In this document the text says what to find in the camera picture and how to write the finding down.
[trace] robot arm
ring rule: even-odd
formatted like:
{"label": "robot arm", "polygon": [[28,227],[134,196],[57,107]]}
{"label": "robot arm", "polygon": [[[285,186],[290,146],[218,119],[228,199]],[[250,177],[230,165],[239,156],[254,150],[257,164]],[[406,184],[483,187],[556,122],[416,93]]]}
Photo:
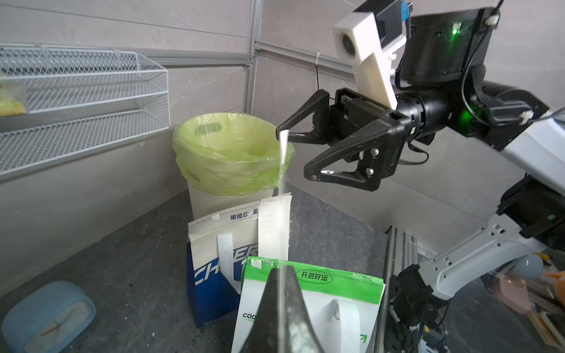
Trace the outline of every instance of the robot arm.
{"label": "robot arm", "polygon": [[[312,132],[289,133],[290,142],[330,146],[305,165],[305,178],[368,191],[377,190],[403,163],[405,143],[421,151],[411,142],[429,145],[444,127],[482,140],[527,172],[504,194],[488,224],[441,256],[390,279],[389,351],[401,351],[401,330],[417,333],[422,323],[433,327],[438,310],[470,281],[547,246],[565,250],[562,113],[548,115],[548,106],[530,92],[483,80],[501,4],[408,18],[394,94],[390,62],[404,41],[394,15],[401,4],[367,1],[334,28],[337,51],[354,67],[359,91],[338,89],[330,105],[329,93],[318,90],[277,128],[279,137],[314,113]],[[339,159],[358,161],[356,170],[326,169]],[[390,343],[394,335],[396,344]]]}

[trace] trash can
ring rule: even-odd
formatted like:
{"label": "trash can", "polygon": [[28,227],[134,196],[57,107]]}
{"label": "trash can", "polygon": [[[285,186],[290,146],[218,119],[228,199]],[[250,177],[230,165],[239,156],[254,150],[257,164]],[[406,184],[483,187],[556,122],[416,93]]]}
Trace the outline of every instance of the trash can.
{"label": "trash can", "polygon": [[[175,129],[173,149],[188,182],[194,219],[270,197],[277,186],[280,147],[275,126],[256,116],[195,116]],[[294,154],[289,143],[285,171]]]}

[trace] white cable tie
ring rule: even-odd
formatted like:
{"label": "white cable tie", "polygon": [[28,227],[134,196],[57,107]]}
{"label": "white cable tie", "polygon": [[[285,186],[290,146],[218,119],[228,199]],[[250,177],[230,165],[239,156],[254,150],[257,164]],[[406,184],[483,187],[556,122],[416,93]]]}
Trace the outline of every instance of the white cable tie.
{"label": "white cable tie", "polygon": [[498,20],[500,19],[500,15],[490,15],[485,19],[485,24],[489,27],[495,26],[498,24]]}
{"label": "white cable tie", "polygon": [[520,122],[520,124],[518,125],[526,125],[526,123],[533,118],[533,111],[532,110],[526,110],[523,111],[520,115],[518,115],[522,121]]}
{"label": "white cable tie", "polygon": [[316,53],[316,63],[314,64],[315,66],[318,66],[318,59],[320,58],[320,53]]}

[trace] wire basket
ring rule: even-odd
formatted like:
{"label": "wire basket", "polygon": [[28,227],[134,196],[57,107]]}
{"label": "wire basket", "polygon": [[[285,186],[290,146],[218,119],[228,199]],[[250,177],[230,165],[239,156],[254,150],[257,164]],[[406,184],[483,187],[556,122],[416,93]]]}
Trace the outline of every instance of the wire basket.
{"label": "wire basket", "polygon": [[39,121],[44,112],[126,99],[139,109],[124,110],[119,103],[124,111],[0,133],[0,179],[171,125],[167,70],[132,51],[0,47],[4,80],[26,85],[28,113],[37,114]]}
{"label": "wire basket", "polygon": [[0,80],[26,85],[30,114],[168,92],[167,70],[133,51],[4,46]]}

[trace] green label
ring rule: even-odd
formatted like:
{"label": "green label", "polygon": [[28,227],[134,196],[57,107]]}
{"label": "green label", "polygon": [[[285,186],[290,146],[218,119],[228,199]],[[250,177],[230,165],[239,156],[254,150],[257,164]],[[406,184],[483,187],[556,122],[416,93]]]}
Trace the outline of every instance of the green label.
{"label": "green label", "polygon": [[310,283],[330,283],[333,281],[332,276],[317,269],[301,269],[296,272],[298,279]]}
{"label": "green label", "polygon": [[[260,260],[260,266],[252,266],[251,260]],[[339,271],[321,266],[299,262],[279,261],[250,256],[244,266],[242,277],[245,280],[267,282],[269,273],[275,267],[290,265],[294,267],[302,290],[316,291],[337,297],[380,304],[384,291],[383,280],[366,274]]]}

